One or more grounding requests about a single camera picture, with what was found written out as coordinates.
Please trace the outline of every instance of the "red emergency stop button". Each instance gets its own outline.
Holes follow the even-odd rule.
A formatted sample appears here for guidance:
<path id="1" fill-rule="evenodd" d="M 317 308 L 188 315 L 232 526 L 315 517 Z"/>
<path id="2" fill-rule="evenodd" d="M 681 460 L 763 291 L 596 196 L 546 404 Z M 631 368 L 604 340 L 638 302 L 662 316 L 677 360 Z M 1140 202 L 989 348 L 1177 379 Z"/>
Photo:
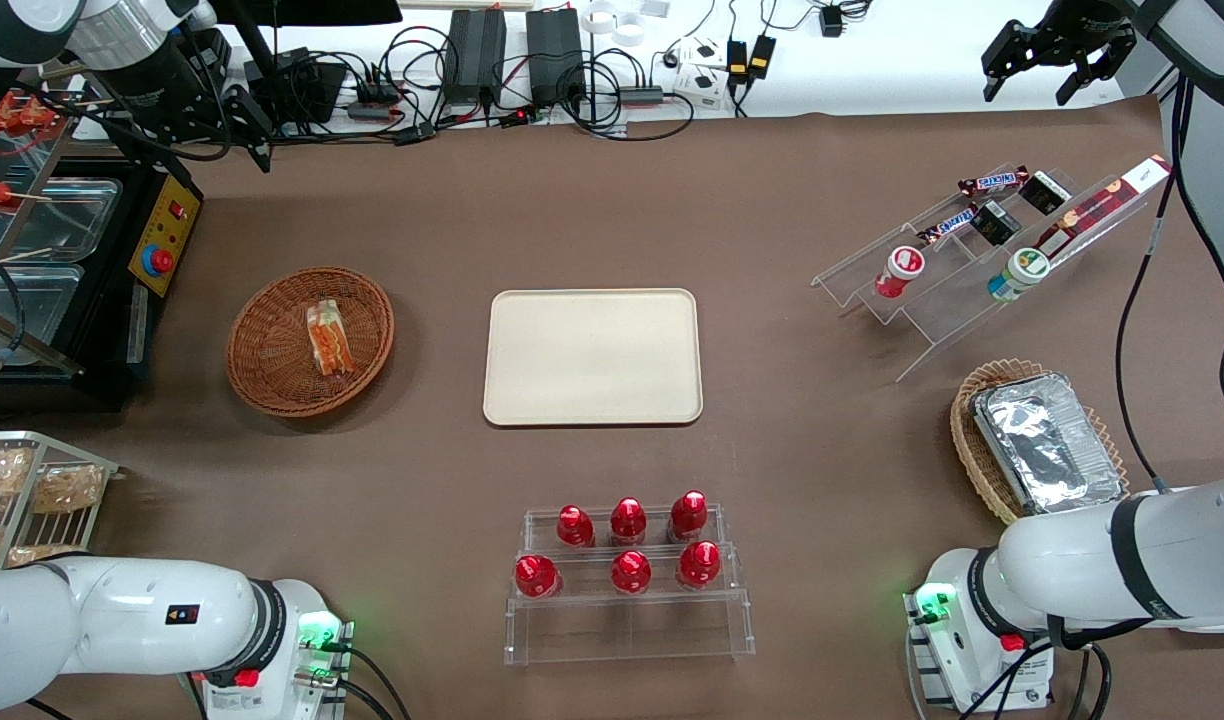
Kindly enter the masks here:
<path id="1" fill-rule="evenodd" d="M 1024 638 L 1015 633 L 1007 633 L 1006 636 L 999 636 L 999 644 L 1004 647 L 1004 651 L 1018 651 L 1024 650 Z"/>
<path id="2" fill-rule="evenodd" d="M 154 252 L 151 252 L 151 268 L 155 273 L 159 274 L 170 273 L 173 272 L 173 266 L 175 266 L 176 263 L 177 261 L 173 258 L 173 252 L 168 252 L 166 250 L 163 249 L 158 249 Z"/>

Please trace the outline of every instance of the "red bottle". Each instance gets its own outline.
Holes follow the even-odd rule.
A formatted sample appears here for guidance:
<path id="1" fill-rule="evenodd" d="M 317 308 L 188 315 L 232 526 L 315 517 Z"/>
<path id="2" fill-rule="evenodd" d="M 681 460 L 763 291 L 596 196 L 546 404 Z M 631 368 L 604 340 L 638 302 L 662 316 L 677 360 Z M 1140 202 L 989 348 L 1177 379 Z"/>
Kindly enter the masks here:
<path id="1" fill-rule="evenodd" d="M 652 582 L 652 566 L 638 550 L 627 550 L 612 561 L 612 584 L 618 591 L 639 594 Z"/>
<path id="2" fill-rule="evenodd" d="M 699 591 L 717 578 L 723 568 L 717 544 L 710 541 L 692 542 L 679 556 L 679 568 L 674 578 L 689 591 Z"/>
<path id="3" fill-rule="evenodd" d="M 554 562 L 542 555 L 525 555 L 515 562 L 515 584 L 529 598 L 552 598 L 563 589 Z"/>
<path id="4" fill-rule="evenodd" d="M 707 514 L 705 496 L 695 489 L 685 492 L 670 509 L 670 541 L 690 542 L 700 538 Z"/>
<path id="5" fill-rule="evenodd" d="M 640 544 L 647 533 L 647 512 L 633 497 L 624 497 L 612 509 L 612 544 Z"/>
<path id="6" fill-rule="evenodd" d="M 568 504 L 558 511 L 556 531 L 563 544 L 570 544 L 573 547 L 594 547 L 594 520 L 590 520 L 590 516 L 586 516 L 580 507 Z"/>

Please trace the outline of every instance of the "candy bar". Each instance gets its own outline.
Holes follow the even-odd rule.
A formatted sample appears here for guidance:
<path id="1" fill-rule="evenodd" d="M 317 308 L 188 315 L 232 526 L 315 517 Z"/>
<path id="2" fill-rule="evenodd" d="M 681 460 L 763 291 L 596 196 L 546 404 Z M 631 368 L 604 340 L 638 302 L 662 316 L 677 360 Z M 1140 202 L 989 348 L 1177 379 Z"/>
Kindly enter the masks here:
<path id="1" fill-rule="evenodd" d="M 972 227 L 977 228 L 977 231 L 987 241 L 990 241 L 990 245 L 1002 245 L 1020 231 L 1020 223 L 1016 222 L 1016 218 L 1012 218 L 1007 209 L 993 200 L 980 207 L 977 218 L 972 219 Z"/>
<path id="2" fill-rule="evenodd" d="M 1010 187 L 1020 187 L 1024 181 L 1028 181 L 1029 173 L 1024 169 L 1024 165 L 1016 168 L 1016 173 L 999 173 L 996 176 L 987 178 L 969 178 L 965 181 L 958 181 L 958 190 L 968 197 L 979 197 L 982 195 L 991 195 L 993 192 L 999 192 L 1000 190 L 1006 190 Z"/>
<path id="3" fill-rule="evenodd" d="M 977 218 L 977 204 L 974 204 L 974 202 L 969 202 L 968 209 L 961 211 L 957 216 L 941 220 L 940 223 L 931 225 L 931 228 L 924 229 L 924 231 L 914 233 L 914 235 L 923 242 L 931 245 L 933 242 L 941 240 L 941 238 L 947 236 L 951 231 L 956 231 L 956 229 L 971 223 L 972 218 Z"/>
<path id="4" fill-rule="evenodd" d="M 1073 197 L 1043 170 L 1036 170 L 1029 181 L 1020 186 L 1016 195 L 1024 197 L 1024 201 L 1033 204 L 1042 214 L 1055 213 L 1056 208 Z"/>

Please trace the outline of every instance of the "white tape roll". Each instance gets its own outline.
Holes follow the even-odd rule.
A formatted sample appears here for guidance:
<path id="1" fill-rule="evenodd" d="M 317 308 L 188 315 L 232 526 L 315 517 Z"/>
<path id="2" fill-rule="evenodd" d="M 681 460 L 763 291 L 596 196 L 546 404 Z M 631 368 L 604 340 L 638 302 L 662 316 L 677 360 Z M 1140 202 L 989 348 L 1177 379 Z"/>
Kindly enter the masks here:
<path id="1" fill-rule="evenodd" d="M 616 29 L 616 4 L 612 0 L 594 0 L 581 13 L 581 29 L 595 36 L 607 36 Z"/>
<path id="2" fill-rule="evenodd" d="M 624 13 L 616 20 L 616 29 L 612 31 L 612 40 L 621 47 L 643 45 L 647 31 L 643 28 L 643 15 Z"/>

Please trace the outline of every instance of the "foil-covered tray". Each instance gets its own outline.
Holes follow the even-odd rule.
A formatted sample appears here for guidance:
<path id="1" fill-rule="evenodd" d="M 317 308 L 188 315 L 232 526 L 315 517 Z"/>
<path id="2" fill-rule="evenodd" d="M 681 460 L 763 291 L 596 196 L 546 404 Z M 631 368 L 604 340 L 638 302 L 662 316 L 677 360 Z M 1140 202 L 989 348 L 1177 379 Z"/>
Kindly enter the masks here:
<path id="1" fill-rule="evenodd" d="M 1115 502 L 1129 491 L 1062 373 L 972 397 L 973 419 L 1029 514 Z"/>

